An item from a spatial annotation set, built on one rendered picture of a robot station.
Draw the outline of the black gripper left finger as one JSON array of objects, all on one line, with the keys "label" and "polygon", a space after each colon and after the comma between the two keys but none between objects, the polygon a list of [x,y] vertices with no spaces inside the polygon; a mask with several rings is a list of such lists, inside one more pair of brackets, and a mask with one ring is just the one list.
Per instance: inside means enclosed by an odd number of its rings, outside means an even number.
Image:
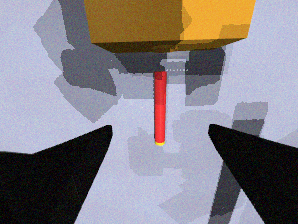
[{"label": "black gripper left finger", "polygon": [[33,154],[0,151],[0,196],[20,224],[74,224],[113,136],[106,125]]}]

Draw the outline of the red cylindrical rod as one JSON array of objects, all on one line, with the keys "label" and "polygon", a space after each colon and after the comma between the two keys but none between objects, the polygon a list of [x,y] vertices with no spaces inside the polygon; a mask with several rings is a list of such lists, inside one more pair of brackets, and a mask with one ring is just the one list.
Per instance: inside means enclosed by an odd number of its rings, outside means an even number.
[{"label": "red cylindrical rod", "polygon": [[165,144],[167,71],[154,72],[155,144]]}]

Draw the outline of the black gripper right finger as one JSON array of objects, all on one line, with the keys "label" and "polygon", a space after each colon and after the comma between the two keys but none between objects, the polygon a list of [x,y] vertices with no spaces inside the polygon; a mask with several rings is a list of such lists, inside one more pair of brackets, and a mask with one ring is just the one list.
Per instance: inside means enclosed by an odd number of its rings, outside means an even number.
[{"label": "black gripper right finger", "polygon": [[298,224],[298,148],[217,124],[208,135],[265,224]]}]

